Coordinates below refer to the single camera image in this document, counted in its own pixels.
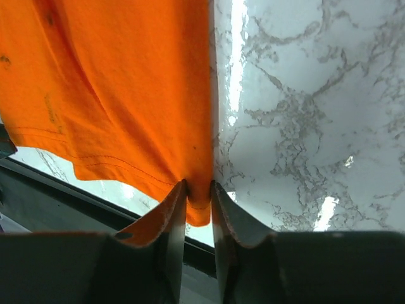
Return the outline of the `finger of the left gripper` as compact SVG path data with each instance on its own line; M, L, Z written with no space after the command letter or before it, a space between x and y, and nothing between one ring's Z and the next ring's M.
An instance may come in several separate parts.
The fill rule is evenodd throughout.
M7 158L17 152L17 148L12 142L5 126L0 124L0 158Z

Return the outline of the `orange t shirt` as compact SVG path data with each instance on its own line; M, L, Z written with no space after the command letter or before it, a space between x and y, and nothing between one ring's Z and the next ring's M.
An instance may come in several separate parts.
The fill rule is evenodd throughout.
M2 1L1 118L17 146L210 221L207 1Z

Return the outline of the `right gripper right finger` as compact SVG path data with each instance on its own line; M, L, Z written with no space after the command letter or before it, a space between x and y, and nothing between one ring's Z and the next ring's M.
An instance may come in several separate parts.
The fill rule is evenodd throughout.
M277 232L210 193L222 303L404 302L404 234Z

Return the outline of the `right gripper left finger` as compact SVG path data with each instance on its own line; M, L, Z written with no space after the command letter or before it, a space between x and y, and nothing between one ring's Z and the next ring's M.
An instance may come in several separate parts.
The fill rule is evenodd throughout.
M116 234L1 234L2 303L178 303L187 184Z

